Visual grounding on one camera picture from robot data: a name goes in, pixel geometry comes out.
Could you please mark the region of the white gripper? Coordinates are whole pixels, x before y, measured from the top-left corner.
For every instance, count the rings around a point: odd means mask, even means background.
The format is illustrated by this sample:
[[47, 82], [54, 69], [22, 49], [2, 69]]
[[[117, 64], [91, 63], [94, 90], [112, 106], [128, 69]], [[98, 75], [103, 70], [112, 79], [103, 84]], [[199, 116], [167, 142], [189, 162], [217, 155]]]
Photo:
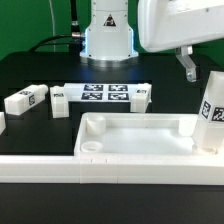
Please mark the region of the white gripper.
[[148, 52], [175, 49], [189, 82], [197, 81], [193, 48], [224, 38], [224, 0], [139, 0], [138, 32]]

